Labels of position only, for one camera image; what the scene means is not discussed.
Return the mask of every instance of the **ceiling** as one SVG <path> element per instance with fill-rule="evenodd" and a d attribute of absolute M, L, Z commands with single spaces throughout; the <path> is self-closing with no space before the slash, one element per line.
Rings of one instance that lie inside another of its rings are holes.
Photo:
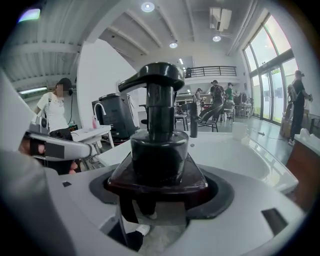
<path fill-rule="evenodd" d="M 99 34 L 100 39 L 113 46 L 133 67 L 137 59 L 151 52 L 174 51 L 169 44 L 176 41 L 179 46 L 213 44 L 213 36 L 219 34 L 223 44 L 230 43 L 251 0 L 149 1 L 155 5 L 152 12 L 141 10 L 143 0 L 133 0 L 131 5 L 126 1 L 123 11 Z M 41 1 L 40 18 L 19 22 L 0 54 L 0 65 L 14 87 L 17 90 L 51 87 L 62 77 L 75 82 L 81 46 L 97 20 L 110 10 L 111 2 L 123 1 Z M 228 29 L 219 32 L 210 28 L 210 7 L 232 11 Z M 181 58 L 184 67 L 194 66 L 191 54 Z M 179 65 L 175 58 L 166 61 Z"/>
<path fill-rule="evenodd" d="M 144 2 L 135 1 L 99 37 L 133 67 L 137 60 L 159 49 L 174 51 L 169 48 L 172 42 L 177 42 L 178 47 L 185 43 L 214 45 L 213 36 L 221 36 L 219 45 L 229 44 L 238 31 L 250 0 L 149 0 L 155 5 L 152 12 L 142 11 Z M 211 7 L 232 11 L 228 29 L 220 32 L 210 28 Z"/>

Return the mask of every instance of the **white cloth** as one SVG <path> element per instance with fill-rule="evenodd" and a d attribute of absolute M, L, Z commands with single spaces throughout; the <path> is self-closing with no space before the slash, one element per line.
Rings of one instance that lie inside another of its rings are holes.
<path fill-rule="evenodd" d="M 68 128 L 64 117 L 64 98 L 57 97 L 52 92 L 45 93 L 39 100 L 37 107 L 45 112 L 49 124 L 49 132 Z"/>

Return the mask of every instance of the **metal railing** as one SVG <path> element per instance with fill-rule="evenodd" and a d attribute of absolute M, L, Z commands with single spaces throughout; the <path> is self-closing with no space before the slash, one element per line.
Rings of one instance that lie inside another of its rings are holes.
<path fill-rule="evenodd" d="M 237 76 L 235 66 L 198 66 L 186 69 L 185 78 L 197 78 L 207 76 Z"/>

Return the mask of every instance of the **air conditioner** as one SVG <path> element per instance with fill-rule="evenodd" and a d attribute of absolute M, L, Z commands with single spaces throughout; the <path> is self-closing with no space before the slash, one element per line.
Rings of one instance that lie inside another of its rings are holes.
<path fill-rule="evenodd" d="M 218 7 L 210 7 L 210 29 L 224 31 L 229 28 L 232 11 Z"/>

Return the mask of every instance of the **black shirt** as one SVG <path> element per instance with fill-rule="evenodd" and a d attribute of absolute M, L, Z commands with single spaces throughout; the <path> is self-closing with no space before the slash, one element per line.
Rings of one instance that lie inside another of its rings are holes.
<path fill-rule="evenodd" d="M 295 80 L 293 83 L 293 88 L 295 89 L 297 98 L 294 102 L 294 105 L 304 106 L 305 105 L 305 96 L 302 91 L 305 89 L 304 84 L 301 80 Z"/>

